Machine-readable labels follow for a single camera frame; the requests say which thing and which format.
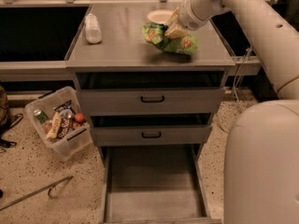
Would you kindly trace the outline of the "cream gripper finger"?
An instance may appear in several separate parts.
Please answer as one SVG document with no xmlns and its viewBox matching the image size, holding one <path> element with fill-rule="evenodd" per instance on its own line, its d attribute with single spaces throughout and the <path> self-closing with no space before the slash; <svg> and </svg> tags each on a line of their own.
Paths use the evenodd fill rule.
<svg viewBox="0 0 299 224">
<path fill-rule="evenodd" d="M 178 12 L 179 12 L 179 7 L 176 7 L 170 18 L 167 20 L 167 22 L 165 23 L 166 26 L 170 26 L 172 23 L 174 23 L 177 19 L 178 19 Z"/>
<path fill-rule="evenodd" d="M 164 36 L 167 38 L 179 38 L 186 35 L 185 30 L 178 24 L 172 24 L 165 31 Z"/>
</svg>

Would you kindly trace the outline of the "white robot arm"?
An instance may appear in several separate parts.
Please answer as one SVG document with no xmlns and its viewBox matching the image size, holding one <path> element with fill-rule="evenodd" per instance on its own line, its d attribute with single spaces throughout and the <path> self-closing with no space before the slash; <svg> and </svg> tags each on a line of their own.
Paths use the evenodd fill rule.
<svg viewBox="0 0 299 224">
<path fill-rule="evenodd" d="M 261 64 L 267 101 L 245 110 L 227 137 L 224 224 L 299 224 L 299 34 L 264 0 L 182 0 L 178 27 L 197 30 L 231 12 Z"/>
</svg>

